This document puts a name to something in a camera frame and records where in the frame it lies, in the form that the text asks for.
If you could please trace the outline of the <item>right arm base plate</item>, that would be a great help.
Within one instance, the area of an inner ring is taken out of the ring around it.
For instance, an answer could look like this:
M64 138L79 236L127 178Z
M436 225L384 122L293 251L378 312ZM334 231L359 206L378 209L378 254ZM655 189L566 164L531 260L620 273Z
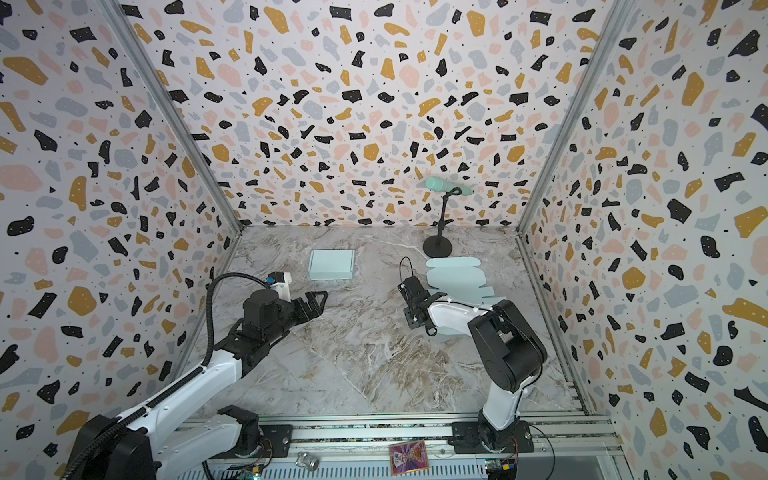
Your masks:
M457 454L511 455L534 451L530 425L524 420L500 431L485 421L454 422L447 443Z

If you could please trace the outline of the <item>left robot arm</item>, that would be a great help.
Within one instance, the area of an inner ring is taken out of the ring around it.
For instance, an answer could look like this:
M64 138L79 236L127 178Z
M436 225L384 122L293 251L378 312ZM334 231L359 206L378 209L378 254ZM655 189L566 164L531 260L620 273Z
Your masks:
M258 448L257 414L228 406L186 432L180 426L211 398L250 373L290 330L320 317L328 294L283 299L273 289L253 292L243 316L212 353L173 384L119 415L96 415L79 430L66 479L174 479L234 448Z

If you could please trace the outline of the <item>mint paper box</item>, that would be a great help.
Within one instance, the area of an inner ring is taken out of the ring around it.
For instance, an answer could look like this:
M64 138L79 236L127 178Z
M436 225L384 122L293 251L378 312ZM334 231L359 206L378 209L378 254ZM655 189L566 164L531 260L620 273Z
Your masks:
M313 281L349 280L354 276L354 250L313 250L308 276Z
M430 259L426 265L429 291L445 293L428 307L433 328L438 334L470 336L468 323L500 300L487 284L481 261L446 257Z

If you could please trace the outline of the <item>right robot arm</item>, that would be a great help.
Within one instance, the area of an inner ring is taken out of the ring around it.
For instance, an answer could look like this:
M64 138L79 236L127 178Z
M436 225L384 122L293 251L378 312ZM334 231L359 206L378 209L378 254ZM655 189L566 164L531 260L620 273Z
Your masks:
M483 428L496 434L517 423L525 389L538 381L547 361L545 346L517 306L507 299L492 306L459 302L445 292L428 292L415 276L402 280L398 291L410 328L473 340L491 379L479 414Z

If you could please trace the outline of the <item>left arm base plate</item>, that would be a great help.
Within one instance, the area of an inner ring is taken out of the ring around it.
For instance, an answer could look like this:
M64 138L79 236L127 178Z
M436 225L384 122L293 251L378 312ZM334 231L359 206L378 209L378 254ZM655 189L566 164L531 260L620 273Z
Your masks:
M244 459L286 458L293 430L290 424L242 426L234 455Z

